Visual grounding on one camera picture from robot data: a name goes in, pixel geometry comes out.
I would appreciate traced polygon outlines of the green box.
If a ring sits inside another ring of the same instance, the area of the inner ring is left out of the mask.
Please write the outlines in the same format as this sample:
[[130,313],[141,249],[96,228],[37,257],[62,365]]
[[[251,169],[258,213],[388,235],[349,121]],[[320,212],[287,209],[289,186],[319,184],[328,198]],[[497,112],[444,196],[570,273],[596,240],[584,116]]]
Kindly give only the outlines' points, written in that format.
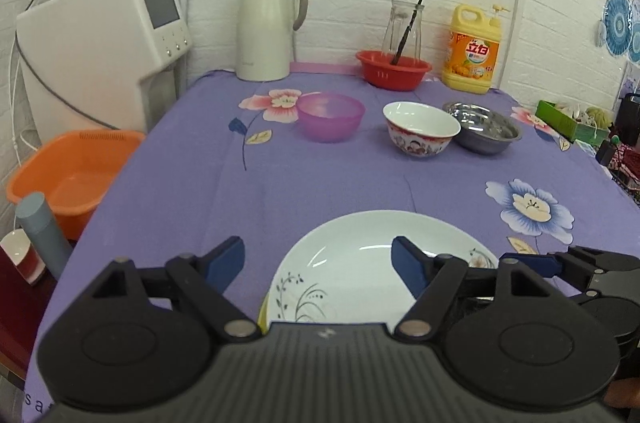
[[536,117],[543,120],[569,142],[579,140],[590,144],[590,146],[600,146],[601,142],[610,135],[608,128],[578,123],[577,120],[573,120],[570,116],[556,109],[555,104],[549,101],[540,100],[538,102]]

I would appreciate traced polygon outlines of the white bowl red pattern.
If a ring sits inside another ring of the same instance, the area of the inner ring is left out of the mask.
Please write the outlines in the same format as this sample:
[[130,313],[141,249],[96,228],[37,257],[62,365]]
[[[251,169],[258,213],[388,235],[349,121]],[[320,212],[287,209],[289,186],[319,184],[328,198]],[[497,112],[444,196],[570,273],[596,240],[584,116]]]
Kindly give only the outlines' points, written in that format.
[[382,112],[394,146],[413,157],[442,153],[461,131],[455,117],[424,103],[392,102]]

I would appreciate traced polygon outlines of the yellow dish soap bottle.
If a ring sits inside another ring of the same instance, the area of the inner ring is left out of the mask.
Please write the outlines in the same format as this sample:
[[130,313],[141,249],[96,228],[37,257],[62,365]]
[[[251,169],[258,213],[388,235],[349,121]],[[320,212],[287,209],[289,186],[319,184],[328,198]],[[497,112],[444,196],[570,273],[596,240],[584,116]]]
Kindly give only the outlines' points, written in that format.
[[498,63],[502,12],[508,9],[499,5],[492,6],[491,16],[470,5],[454,8],[442,83],[454,90],[486,94]]

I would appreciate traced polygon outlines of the stainless steel bowl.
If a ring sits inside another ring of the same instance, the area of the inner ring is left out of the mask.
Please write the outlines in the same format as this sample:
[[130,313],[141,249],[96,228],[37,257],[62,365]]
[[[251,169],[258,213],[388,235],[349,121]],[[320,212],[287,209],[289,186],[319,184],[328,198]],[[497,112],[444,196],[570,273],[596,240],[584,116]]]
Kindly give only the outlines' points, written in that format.
[[520,128],[512,120],[484,106],[453,101],[445,103],[442,109],[461,126],[454,142],[473,153],[497,155],[522,138]]

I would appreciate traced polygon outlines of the red white cup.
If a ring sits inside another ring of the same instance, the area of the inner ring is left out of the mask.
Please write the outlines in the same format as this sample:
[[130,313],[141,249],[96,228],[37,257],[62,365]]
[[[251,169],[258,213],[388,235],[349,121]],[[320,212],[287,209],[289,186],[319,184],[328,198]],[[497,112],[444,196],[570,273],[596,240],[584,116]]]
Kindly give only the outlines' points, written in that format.
[[16,229],[5,235],[1,240],[1,247],[28,284],[34,285],[46,271],[46,265],[23,229]]

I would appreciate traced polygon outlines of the orange plastic basin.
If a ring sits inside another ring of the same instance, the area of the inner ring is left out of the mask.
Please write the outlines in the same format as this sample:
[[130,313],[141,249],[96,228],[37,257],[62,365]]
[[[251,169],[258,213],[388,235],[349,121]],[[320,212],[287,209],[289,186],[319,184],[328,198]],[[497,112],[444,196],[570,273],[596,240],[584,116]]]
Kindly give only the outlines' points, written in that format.
[[35,152],[6,185],[13,204],[41,192],[67,239],[77,241],[112,182],[145,139],[133,130],[69,131]]

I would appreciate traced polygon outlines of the white plate floral pattern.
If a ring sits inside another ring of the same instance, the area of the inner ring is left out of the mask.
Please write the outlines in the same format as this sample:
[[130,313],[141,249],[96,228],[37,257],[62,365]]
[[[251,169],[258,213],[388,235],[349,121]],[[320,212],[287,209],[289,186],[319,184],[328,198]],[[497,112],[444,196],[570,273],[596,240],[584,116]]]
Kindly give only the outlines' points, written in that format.
[[476,268],[498,258],[462,230],[403,210],[338,217],[300,239],[285,255],[269,291],[273,322],[376,323],[393,328],[414,303],[392,266],[393,239],[405,235],[427,256],[450,254]]

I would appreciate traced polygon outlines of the white plate grey rim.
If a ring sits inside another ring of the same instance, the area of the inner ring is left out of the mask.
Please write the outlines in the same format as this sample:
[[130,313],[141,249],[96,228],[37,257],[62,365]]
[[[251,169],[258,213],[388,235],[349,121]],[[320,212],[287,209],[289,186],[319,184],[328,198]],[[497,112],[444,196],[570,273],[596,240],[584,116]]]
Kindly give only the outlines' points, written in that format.
[[273,317],[277,316],[277,314],[278,308],[274,302],[274,294],[268,292],[262,301],[258,316],[258,325],[262,328],[262,331],[267,332],[269,330]]

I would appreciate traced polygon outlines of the purple floral tablecloth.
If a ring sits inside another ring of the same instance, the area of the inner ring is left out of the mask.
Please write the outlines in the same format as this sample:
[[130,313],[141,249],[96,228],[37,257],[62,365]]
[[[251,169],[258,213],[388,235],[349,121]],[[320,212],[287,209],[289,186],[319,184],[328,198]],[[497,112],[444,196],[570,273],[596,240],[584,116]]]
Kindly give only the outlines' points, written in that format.
[[[270,120],[264,85],[202,77],[152,130],[81,235],[43,318],[27,377],[29,422],[613,422],[603,395],[639,373],[579,292],[507,253],[591,247],[639,258],[639,209],[594,158],[522,126],[496,156],[393,145],[383,106],[442,109],[441,83],[410,94],[357,77],[294,75],[273,92],[360,100],[356,135],[308,140]],[[434,336],[376,323],[273,322],[214,343],[178,307],[165,265],[235,235],[245,264],[224,297],[257,323],[281,261],[307,233],[369,210],[430,216],[477,239]]]

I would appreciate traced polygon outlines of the yellow plastic plate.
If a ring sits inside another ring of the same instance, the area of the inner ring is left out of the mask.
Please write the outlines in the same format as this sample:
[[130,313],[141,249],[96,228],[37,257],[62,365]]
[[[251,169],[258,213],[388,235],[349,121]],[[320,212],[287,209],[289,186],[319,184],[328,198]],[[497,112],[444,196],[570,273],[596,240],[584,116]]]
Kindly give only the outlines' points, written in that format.
[[268,311],[269,294],[266,294],[262,299],[262,305],[260,305],[257,324],[262,333],[267,333],[269,328],[267,311]]

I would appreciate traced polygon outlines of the blue paper fan decoration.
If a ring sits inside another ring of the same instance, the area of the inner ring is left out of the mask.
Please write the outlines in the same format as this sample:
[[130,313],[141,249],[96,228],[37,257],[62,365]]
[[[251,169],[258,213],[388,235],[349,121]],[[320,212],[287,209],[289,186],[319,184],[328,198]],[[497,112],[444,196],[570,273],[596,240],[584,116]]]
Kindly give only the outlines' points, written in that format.
[[606,0],[597,26],[597,45],[638,66],[639,36],[639,0]]

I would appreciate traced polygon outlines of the purple translucent plastic bowl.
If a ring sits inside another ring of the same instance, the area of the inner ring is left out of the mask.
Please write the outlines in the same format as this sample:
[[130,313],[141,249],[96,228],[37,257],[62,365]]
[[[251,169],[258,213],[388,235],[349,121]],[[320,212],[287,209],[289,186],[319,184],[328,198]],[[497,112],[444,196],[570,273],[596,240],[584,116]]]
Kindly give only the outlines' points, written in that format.
[[298,125],[311,141],[342,142],[360,126],[366,107],[357,99],[336,92],[304,94],[296,102]]

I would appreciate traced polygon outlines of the white water dispenser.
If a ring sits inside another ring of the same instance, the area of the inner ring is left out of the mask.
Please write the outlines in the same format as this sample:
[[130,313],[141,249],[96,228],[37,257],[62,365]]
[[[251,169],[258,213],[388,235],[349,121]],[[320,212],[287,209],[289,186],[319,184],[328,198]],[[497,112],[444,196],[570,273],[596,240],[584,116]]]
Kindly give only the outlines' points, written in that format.
[[146,134],[182,84],[175,66],[192,47],[186,0],[47,0],[16,19],[37,134],[134,130]]

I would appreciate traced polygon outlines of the white thermos jug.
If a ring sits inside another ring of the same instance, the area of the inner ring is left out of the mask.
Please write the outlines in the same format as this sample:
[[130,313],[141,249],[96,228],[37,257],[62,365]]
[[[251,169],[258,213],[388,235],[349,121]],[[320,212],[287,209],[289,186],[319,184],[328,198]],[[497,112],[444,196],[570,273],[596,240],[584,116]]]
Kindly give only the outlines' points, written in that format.
[[235,73],[245,82],[274,82],[290,74],[293,33],[309,0],[241,0],[236,24]]

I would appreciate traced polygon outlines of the black kettle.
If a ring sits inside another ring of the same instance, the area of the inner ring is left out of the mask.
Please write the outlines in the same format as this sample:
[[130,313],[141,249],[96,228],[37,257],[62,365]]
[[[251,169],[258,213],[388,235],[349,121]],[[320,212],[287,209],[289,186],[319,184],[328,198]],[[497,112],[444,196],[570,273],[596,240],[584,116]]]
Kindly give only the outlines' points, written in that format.
[[627,146],[639,146],[640,94],[626,94],[616,115],[615,126],[620,141]]

